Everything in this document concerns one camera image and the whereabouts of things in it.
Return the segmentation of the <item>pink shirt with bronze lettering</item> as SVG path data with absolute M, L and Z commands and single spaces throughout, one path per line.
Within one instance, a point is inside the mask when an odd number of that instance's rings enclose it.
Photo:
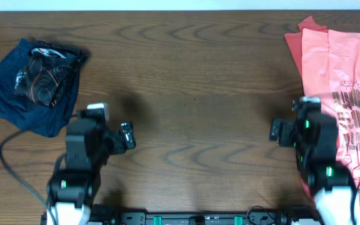
M 305 95 L 319 97 L 322 111 L 337 119 L 336 158 L 360 195 L 360 33 L 303 29 L 302 83 Z

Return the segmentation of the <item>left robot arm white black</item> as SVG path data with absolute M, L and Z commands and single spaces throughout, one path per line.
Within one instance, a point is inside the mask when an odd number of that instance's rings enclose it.
M 133 124 L 124 122 L 121 130 L 111 130 L 103 119 L 77 119 L 67 126 L 66 154 L 56 162 L 47 184 L 45 224 L 115 224 L 114 210 L 95 205 L 101 185 L 101 168 L 112 155 L 134 149 Z

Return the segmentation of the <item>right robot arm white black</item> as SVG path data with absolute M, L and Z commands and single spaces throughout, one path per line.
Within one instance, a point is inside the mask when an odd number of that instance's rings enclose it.
M 358 189 L 350 170 L 336 159 L 336 119 L 319 111 L 294 120 L 274 119 L 269 139 L 296 150 L 297 168 L 323 224 L 360 224 Z

